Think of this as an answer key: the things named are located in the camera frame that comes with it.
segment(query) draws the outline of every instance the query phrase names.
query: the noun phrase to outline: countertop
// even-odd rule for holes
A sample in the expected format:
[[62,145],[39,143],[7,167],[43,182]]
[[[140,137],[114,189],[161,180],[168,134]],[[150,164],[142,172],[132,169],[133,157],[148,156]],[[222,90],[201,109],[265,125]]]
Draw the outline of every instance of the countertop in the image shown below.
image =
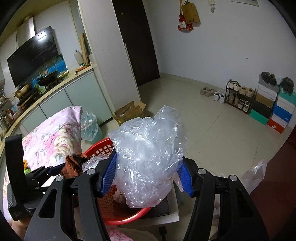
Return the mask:
[[93,69],[93,66],[89,66],[81,71],[79,71],[77,74],[74,74],[74,72],[76,70],[73,70],[69,73],[69,77],[65,80],[63,80],[61,83],[59,83],[57,86],[55,86],[54,88],[52,88],[51,90],[49,90],[48,92],[46,92],[43,96],[41,96],[38,100],[36,100],[28,109],[26,109],[13,123],[13,125],[10,127],[10,129],[8,130],[8,132],[6,133],[6,135],[3,138],[2,143],[0,144],[0,156],[3,153],[4,150],[4,140],[6,137],[10,136],[13,131],[18,127],[19,123],[21,122],[21,120],[26,117],[26,115],[28,113],[30,113],[30,111],[32,111],[39,103],[41,103],[43,100],[45,100],[47,97],[49,97],[51,94],[53,94],[55,91],[57,91],[59,88],[61,88],[62,86],[64,86],[65,84],[69,83],[70,81],[74,80],[75,78],[79,77],[80,75],[84,74],[85,72],[89,71]]

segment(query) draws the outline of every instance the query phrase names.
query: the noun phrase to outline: metal screw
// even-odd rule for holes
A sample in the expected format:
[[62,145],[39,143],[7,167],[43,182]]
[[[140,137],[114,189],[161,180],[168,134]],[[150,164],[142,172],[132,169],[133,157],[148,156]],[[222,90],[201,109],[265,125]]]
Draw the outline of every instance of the metal screw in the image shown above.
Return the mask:
[[237,181],[237,176],[236,175],[231,175],[230,180],[234,181],[234,182]]
[[63,180],[64,179],[64,177],[62,176],[62,175],[58,175],[57,177],[56,177],[56,181],[57,182],[59,182],[59,181],[61,181],[61,180]]
[[207,171],[206,171],[205,169],[203,169],[203,168],[199,168],[197,172],[198,172],[199,174],[201,174],[201,175],[204,175],[204,174],[207,173]]
[[86,171],[86,173],[87,173],[88,175],[94,174],[95,172],[96,172],[96,170],[93,169],[93,168],[88,169],[88,170]]

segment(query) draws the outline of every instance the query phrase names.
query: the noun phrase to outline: black shoe box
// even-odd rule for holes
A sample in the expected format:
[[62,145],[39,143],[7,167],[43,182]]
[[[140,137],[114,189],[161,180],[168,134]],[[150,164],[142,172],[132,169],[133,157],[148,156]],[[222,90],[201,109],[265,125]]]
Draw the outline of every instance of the black shoe box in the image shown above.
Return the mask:
[[267,107],[266,105],[254,100],[252,103],[252,109],[259,114],[263,115],[267,119],[271,117],[272,108]]

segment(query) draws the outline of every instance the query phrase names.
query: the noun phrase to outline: tiled floor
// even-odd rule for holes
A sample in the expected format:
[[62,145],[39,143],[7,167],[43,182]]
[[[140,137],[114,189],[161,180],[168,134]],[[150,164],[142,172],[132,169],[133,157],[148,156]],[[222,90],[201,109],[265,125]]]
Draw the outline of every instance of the tiled floor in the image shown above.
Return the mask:
[[[232,106],[200,95],[200,87],[196,85],[160,78],[140,86],[139,92],[142,102],[147,104],[147,115],[153,117],[164,104],[181,113],[188,130],[186,156],[216,175],[240,177],[260,160],[270,161],[291,132],[287,127],[279,134]],[[101,128],[107,137],[118,124],[112,120]],[[90,145],[83,142],[83,151]],[[167,240],[183,240],[194,202],[184,194],[185,204],[179,208],[180,222],[166,225]],[[157,226],[137,229],[150,231],[161,240]]]

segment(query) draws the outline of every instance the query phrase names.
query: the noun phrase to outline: white bottle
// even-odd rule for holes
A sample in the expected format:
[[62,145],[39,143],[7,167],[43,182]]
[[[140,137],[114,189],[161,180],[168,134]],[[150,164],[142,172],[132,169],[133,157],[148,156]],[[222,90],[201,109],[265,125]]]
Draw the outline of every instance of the white bottle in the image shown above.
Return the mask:
[[76,61],[79,65],[84,63],[82,54],[79,51],[75,50],[74,57],[76,58]]

